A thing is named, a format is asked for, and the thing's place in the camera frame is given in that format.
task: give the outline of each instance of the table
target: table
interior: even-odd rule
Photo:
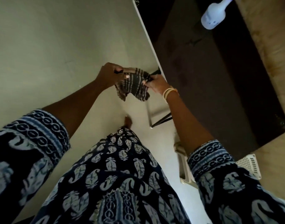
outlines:
[[[194,27],[221,0],[134,0],[167,81],[238,160],[285,132],[285,115],[235,2],[195,45]]]

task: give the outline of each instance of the striped cloth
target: striped cloth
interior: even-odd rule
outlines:
[[[119,98],[123,101],[129,93],[133,94],[140,101],[146,101],[150,97],[148,88],[143,84],[152,80],[150,74],[139,68],[124,68],[124,74],[130,75],[130,78],[115,84]]]

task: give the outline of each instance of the spray bottle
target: spray bottle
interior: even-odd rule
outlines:
[[[212,3],[201,18],[204,28],[212,30],[226,17],[225,9],[232,0],[222,0],[221,3]]]

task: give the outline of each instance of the bracelet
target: bracelet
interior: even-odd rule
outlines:
[[[176,91],[178,93],[178,90],[175,89],[174,87],[168,88],[163,92],[163,99],[165,100],[165,102],[167,103],[166,99],[167,99],[167,95],[171,92],[171,91]]]

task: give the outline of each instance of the patterned sleeve border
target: patterned sleeve border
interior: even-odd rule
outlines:
[[[55,166],[70,148],[70,139],[63,123],[51,113],[36,109],[4,126],[4,129],[22,134],[44,152]]]
[[[190,154],[187,163],[196,181],[206,172],[234,163],[218,140],[209,141]]]

